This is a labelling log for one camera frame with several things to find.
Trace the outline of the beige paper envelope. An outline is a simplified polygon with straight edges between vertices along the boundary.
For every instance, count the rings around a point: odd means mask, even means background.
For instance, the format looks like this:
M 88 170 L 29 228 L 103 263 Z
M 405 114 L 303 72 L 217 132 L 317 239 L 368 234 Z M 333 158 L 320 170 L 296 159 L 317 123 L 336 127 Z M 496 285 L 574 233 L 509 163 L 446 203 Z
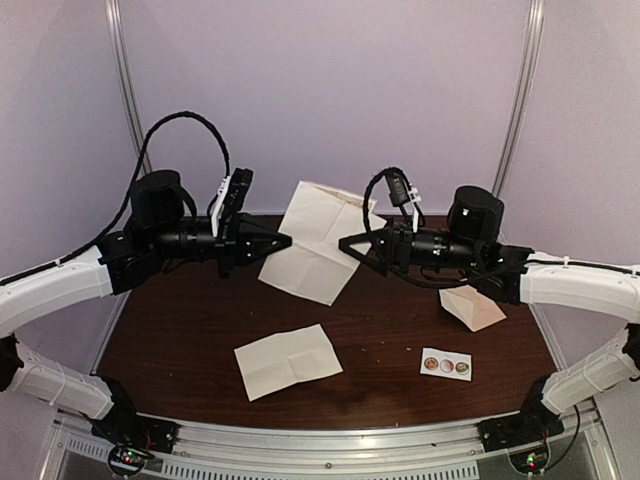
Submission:
M 506 318 L 506 314 L 493 300 L 471 286 L 442 289 L 439 291 L 439 298 L 441 306 L 472 332 Z

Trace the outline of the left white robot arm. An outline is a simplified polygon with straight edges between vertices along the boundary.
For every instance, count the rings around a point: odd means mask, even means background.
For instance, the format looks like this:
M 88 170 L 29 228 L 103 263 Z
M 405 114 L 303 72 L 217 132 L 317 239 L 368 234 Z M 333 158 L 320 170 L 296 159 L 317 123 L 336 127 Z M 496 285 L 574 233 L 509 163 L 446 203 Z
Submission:
M 131 291 L 170 261 L 216 262 L 220 277 L 282 251 L 292 239 L 242 213 L 253 173 L 236 169 L 225 177 L 207 216 L 174 170 L 159 170 L 133 182 L 131 215 L 121 231 L 95 241 L 70 260 L 41 265 L 31 274 L 1 282 L 1 388 L 75 410 L 123 444 L 144 433 L 142 419 L 114 380 L 89 376 L 43 357 L 20 343 L 15 332 L 29 322 L 86 300 Z

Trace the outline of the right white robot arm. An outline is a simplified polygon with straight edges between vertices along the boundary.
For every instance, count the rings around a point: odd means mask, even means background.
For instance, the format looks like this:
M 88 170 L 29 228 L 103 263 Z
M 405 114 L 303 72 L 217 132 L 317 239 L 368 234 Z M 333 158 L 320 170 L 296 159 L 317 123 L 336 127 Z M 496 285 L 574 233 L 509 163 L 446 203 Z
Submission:
M 512 430 L 535 440 L 569 408 L 624 380 L 639 378 L 639 269 L 555 257 L 499 243 L 504 204 L 476 186 L 455 191 L 443 230 L 386 226 L 343 237 L 340 250 L 381 275 L 406 279 L 410 267 L 463 277 L 430 279 L 438 290 L 471 286 L 496 302 L 550 304 L 612 315 L 626 325 L 605 345 L 569 368 L 535 381 Z

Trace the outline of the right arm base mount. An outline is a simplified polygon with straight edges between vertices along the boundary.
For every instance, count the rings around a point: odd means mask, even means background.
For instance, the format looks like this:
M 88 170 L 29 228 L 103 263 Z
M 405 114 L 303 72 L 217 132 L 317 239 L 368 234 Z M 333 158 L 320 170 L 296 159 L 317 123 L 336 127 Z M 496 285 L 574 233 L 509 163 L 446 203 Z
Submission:
M 558 418 L 542 420 L 534 415 L 516 413 L 483 420 L 478 430 L 484 451 L 489 453 L 542 442 L 548 436 L 563 433 L 564 425 Z

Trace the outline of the white letter paper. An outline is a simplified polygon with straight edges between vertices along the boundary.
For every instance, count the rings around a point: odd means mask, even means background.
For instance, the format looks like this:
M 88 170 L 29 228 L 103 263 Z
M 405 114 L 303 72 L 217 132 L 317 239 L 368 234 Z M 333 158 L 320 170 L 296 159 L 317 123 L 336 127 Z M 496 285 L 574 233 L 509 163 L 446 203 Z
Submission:
M 265 260 L 258 279 L 291 295 L 330 306 L 356 272 L 359 262 L 338 246 L 365 231 L 364 198 L 343 189 L 301 181 L 279 231 L 292 245 Z

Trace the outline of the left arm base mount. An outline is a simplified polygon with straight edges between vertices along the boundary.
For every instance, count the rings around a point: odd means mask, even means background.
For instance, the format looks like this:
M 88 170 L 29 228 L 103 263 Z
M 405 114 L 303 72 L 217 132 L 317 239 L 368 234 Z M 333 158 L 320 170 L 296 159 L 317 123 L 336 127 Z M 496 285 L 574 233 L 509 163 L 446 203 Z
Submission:
M 178 424 L 142 415 L 107 416 L 97 420 L 87 417 L 91 433 L 115 446 L 133 447 L 150 453 L 171 454 L 177 439 Z

